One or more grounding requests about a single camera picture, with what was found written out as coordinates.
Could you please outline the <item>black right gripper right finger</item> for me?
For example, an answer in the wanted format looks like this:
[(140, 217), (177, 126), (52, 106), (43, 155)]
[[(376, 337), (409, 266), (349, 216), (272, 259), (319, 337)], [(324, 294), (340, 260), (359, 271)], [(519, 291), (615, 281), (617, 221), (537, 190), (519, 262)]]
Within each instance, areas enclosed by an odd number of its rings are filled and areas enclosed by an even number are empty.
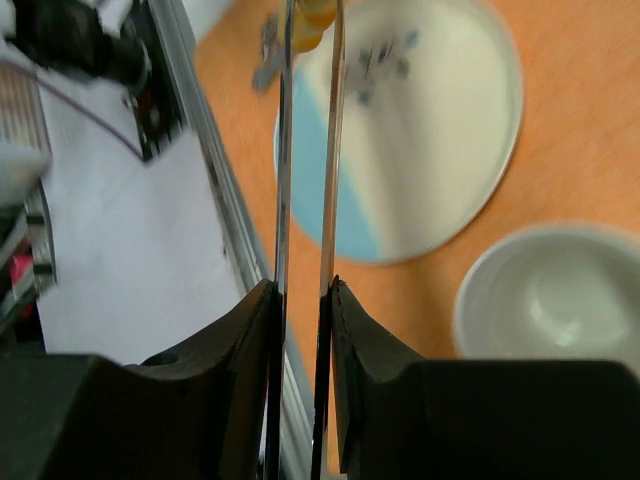
[(639, 382), (589, 360), (427, 359), (343, 281), (331, 294), (341, 471), (351, 479), (635, 479)]

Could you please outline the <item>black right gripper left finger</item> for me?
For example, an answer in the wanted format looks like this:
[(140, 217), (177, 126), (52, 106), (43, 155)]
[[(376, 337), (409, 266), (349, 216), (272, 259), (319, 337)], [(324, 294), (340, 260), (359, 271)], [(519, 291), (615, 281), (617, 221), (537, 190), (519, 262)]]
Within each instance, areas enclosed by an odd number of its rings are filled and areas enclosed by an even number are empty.
[(1, 356), (5, 479), (252, 479), (275, 286), (139, 365)]

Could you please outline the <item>metal serving tongs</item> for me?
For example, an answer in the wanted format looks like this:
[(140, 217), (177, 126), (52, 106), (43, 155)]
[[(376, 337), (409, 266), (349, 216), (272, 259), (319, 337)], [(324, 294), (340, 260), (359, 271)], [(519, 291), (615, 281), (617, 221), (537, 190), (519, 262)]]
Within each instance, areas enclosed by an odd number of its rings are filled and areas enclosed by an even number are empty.
[[(280, 322), (286, 320), (289, 222), (291, 197), (291, 146), (293, 121), (293, 70), (292, 40), (294, 33), (295, 6), (292, 1), (284, 3), (279, 18), (285, 22), (281, 59), (277, 67), (280, 72), (280, 106), (277, 168), (277, 228), (275, 280), (281, 296)], [(339, 185), (340, 149), (344, 104), (345, 79), (345, 3), (335, 3), (333, 23), (333, 51), (331, 69), (331, 91), (327, 127), (327, 159), (324, 187), (323, 229), (321, 244), (319, 322), (315, 366), (314, 424), (312, 432), (312, 454), (310, 477), (328, 477), (328, 408), (330, 389), (332, 314), (331, 288), (334, 279), (335, 237)]]

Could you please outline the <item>oblong golden bread roll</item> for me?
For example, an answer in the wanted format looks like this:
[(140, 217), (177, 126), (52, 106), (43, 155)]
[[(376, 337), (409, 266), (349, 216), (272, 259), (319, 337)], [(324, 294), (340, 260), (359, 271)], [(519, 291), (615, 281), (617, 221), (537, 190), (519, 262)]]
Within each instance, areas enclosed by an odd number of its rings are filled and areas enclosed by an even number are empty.
[(296, 53), (316, 48), (336, 16), (336, 0), (295, 0), (292, 47)]

